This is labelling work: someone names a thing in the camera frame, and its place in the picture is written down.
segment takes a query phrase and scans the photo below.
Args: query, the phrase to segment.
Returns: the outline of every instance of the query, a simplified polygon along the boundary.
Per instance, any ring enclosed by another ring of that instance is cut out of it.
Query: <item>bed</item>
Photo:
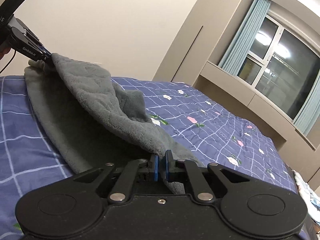
[[[203,164],[218,162],[296,192],[272,140],[257,127],[181,82],[114,77],[123,89],[140,90],[146,111]],[[16,240],[15,204],[30,190],[73,175],[32,111],[23,76],[0,78],[0,240]],[[309,239],[306,228],[300,233]]]

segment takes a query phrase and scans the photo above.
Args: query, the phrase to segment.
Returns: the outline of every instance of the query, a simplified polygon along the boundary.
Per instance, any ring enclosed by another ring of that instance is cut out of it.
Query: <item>window sill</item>
[[[259,98],[261,98],[263,101],[265,101],[268,105],[270,105],[271,108],[273,108],[278,114],[279,116],[281,116],[282,119],[282,123],[285,125],[285,127],[279,127],[279,125],[275,125],[274,122],[275,120],[270,119],[270,117],[268,117],[267,119],[265,119],[263,116],[261,116],[260,111],[259,112],[255,112],[255,114],[257,114],[260,118],[262,118],[266,123],[268,123],[273,129],[275,129],[280,135],[282,135],[284,137],[284,139],[288,140],[289,139],[289,134],[292,134],[292,132],[296,132],[299,134],[299,136],[305,141],[305,143],[307,143],[309,145],[309,147],[315,151],[316,147],[309,141],[309,139],[303,134],[301,133],[293,124],[293,120],[284,112],[282,111],[276,104],[274,104],[270,99],[268,99],[265,95],[263,95],[262,93],[260,93],[258,90],[256,90],[255,88],[253,88],[250,84],[248,84],[246,81],[244,81],[243,79],[237,77],[237,76],[232,76],[230,75],[228,72],[226,72],[225,70],[223,70],[222,68],[218,67],[217,65],[213,64],[212,62],[207,62],[207,64],[204,66],[201,75],[208,79],[210,82],[214,83],[215,85],[219,86],[221,89],[225,90],[227,93],[229,93],[231,96],[233,96],[235,99],[237,99],[238,101],[240,101],[241,103],[243,103],[245,106],[250,107],[250,103],[253,100],[253,97],[256,95]],[[251,95],[249,96],[249,98],[246,100],[246,102],[244,102],[243,100],[239,99],[239,95],[241,94],[241,92],[244,93],[248,93],[249,91],[251,91]]]

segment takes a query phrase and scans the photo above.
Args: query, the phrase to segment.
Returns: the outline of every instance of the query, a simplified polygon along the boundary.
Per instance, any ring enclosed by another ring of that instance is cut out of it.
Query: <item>gray towel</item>
[[[92,63],[52,54],[55,69],[31,62],[25,69],[28,95],[50,140],[76,173],[113,162],[164,157],[202,163],[146,114],[143,94],[123,90]]]

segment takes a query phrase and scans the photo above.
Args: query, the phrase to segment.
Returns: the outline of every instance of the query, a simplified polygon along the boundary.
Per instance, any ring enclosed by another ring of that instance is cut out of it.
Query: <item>white grid line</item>
[[[11,156],[10,156],[10,152],[9,152],[9,149],[8,149],[8,146],[7,146],[7,141],[6,141],[6,136],[5,136],[5,130],[4,130],[4,121],[3,121],[3,114],[2,114],[2,109],[3,109],[3,85],[4,85],[4,79],[5,79],[5,76],[2,80],[2,84],[1,84],[1,102],[0,102],[0,117],[1,117],[1,127],[2,127],[2,134],[3,134],[3,139],[4,139],[4,148],[5,148],[5,152],[7,154],[7,157],[8,157],[8,161],[9,161],[9,165],[10,165],[10,170],[11,170],[11,173],[12,173],[12,176],[13,176],[13,180],[14,180],[14,183],[16,184],[16,187],[17,187],[17,191],[19,193],[19,196],[22,197],[22,191],[21,191],[21,188],[18,184],[18,181],[17,181],[17,178],[15,177],[15,173],[14,173],[14,169],[13,169],[13,165],[12,165],[12,160],[11,160]]]
[[[58,168],[58,167],[62,167],[62,166],[66,166],[66,164],[57,164],[57,165],[52,165],[52,166],[46,166],[46,167],[40,167],[40,168],[36,168],[36,169],[30,169],[30,170],[25,170],[25,171],[20,171],[18,173],[16,173],[14,176],[10,176],[6,179],[0,180],[0,184],[3,184],[5,182],[8,182],[10,180],[12,180],[14,177],[17,177],[21,174],[26,174],[26,173],[30,173],[30,172],[35,172],[35,171],[41,171],[41,170],[47,170],[47,169],[52,169],[52,168]]]
[[[18,140],[18,139],[23,138],[23,137],[29,138],[29,139],[41,139],[41,137],[33,137],[33,136],[28,136],[28,135],[22,134],[22,135],[17,136],[16,138],[9,138],[9,139],[5,139],[3,141],[0,141],[0,143],[4,143],[6,141],[15,141],[15,140]]]
[[[7,236],[12,236],[12,235],[23,236],[23,233],[7,232],[0,236],[0,240],[4,239]]]
[[[13,95],[13,96],[24,96],[24,97],[28,96],[28,95],[25,95],[25,94],[13,94],[13,93],[5,92],[5,91],[2,91],[2,92],[5,93],[5,94]]]
[[[3,114],[5,113],[12,113],[12,114],[24,114],[24,115],[31,115],[31,114],[26,114],[26,113],[17,113],[17,112],[12,112],[12,111],[6,111],[6,112],[2,112]]]
[[[20,79],[6,78],[5,80],[25,80],[25,79],[24,78],[20,78]]]

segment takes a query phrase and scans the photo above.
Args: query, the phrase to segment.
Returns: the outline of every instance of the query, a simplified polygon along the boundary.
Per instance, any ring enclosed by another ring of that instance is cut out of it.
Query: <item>window frame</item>
[[[276,24],[278,26],[278,29],[275,33],[275,36],[273,37],[270,46],[264,56],[264,58],[259,57],[258,55],[254,54],[252,51],[249,50],[248,54],[253,57],[254,59],[256,59],[258,62],[260,62],[261,64],[265,65],[268,61],[270,61],[271,56],[273,54],[274,51],[274,47],[278,44],[281,35],[283,33],[283,26],[277,22],[275,19],[273,19],[271,16],[269,16],[268,14],[266,15],[267,19],[269,19],[270,21],[272,21],[274,24]]]
[[[261,67],[257,76],[255,77],[255,79],[251,85],[248,82],[246,82],[245,80],[243,80],[242,78],[240,78],[239,76],[235,76],[235,78],[237,78],[240,82],[245,83],[247,86],[252,87],[255,90],[256,94],[258,94],[260,97],[264,98],[267,102],[269,102],[269,104],[274,109],[276,109],[282,116],[284,116],[287,120],[293,122],[293,119],[291,117],[289,117],[279,106],[277,106],[274,102],[272,102],[264,94],[262,94],[260,91],[258,91],[256,89],[256,86],[257,86],[258,82],[260,81],[260,79],[262,78],[263,73],[265,72],[265,70],[266,70],[266,68],[272,58],[272,55],[274,54],[275,46],[278,45],[284,30],[288,31],[290,34],[292,34],[294,37],[296,37],[299,41],[301,41],[304,45],[306,45],[313,53],[315,53],[319,58],[320,58],[320,51],[317,51],[316,49],[314,49],[311,45],[308,44],[307,41],[305,41],[303,38],[301,38],[298,33],[295,33],[293,30],[291,30],[289,27],[287,27],[283,23],[279,23],[278,21],[273,19],[270,15],[267,14],[266,18],[268,18],[269,20],[271,20],[272,22],[277,24],[278,29],[277,29],[277,32],[276,32],[276,34],[270,44],[268,51],[266,52],[265,57],[262,59],[251,51],[249,51],[246,56],[248,59],[252,60],[254,63],[256,63],[258,66]]]

